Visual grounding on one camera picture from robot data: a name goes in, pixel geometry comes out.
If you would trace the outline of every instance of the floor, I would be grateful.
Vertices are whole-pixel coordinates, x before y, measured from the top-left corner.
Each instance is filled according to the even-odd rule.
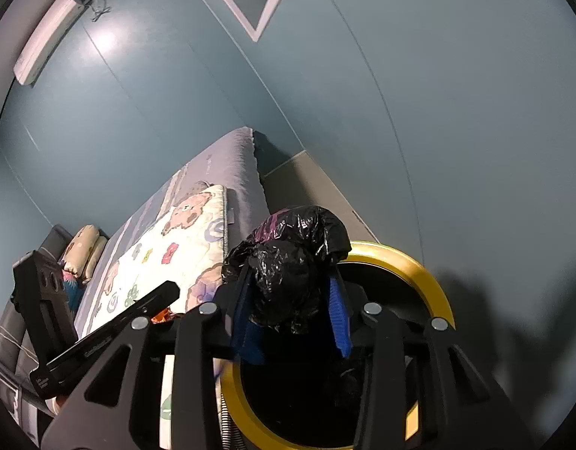
[[[286,206],[317,204],[342,220],[351,240],[378,241],[306,150],[265,175],[263,188],[271,213]]]

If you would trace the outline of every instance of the blue gripper pad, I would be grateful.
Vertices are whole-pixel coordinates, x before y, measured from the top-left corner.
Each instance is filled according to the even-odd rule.
[[[336,347],[342,353],[342,357],[346,359],[353,349],[353,343],[350,340],[350,318],[335,276],[329,278],[328,311]]]

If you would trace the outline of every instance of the trash can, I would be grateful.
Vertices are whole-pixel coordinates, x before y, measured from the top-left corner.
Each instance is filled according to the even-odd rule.
[[[352,241],[348,258],[338,264],[344,281],[361,285],[370,301],[389,306],[400,318],[425,323],[440,316],[455,326],[446,295],[434,277],[399,250]],[[323,362],[254,366],[229,364],[221,390],[243,435],[263,450],[352,448],[358,407],[337,407],[328,398]],[[406,437],[419,428],[416,402],[410,401]]]

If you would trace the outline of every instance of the gold rim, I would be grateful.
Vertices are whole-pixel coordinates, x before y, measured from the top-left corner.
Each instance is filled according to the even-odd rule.
[[[438,281],[412,257],[387,245],[371,241],[352,241],[352,250],[344,262],[358,262],[382,267],[396,274],[412,286],[421,296],[432,317],[440,316],[454,327],[455,318],[446,295]],[[315,447],[296,445],[269,430],[253,412],[240,377],[240,363],[228,363],[221,375],[221,392],[227,409],[239,430],[246,438],[262,450],[313,450]],[[419,407],[417,403],[407,413],[405,437],[408,439],[419,429]],[[342,447],[350,450],[351,446]]]

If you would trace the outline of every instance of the cartoon bear blanket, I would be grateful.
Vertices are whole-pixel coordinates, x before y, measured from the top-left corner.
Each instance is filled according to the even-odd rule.
[[[181,198],[109,268],[91,331],[162,282],[174,281],[180,297],[170,307],[186,312],[213,299],[221,284],[227,245],[226,190],[215,185]],[[173,356],[166,358],[161,392],[160,445],[170,448]]]

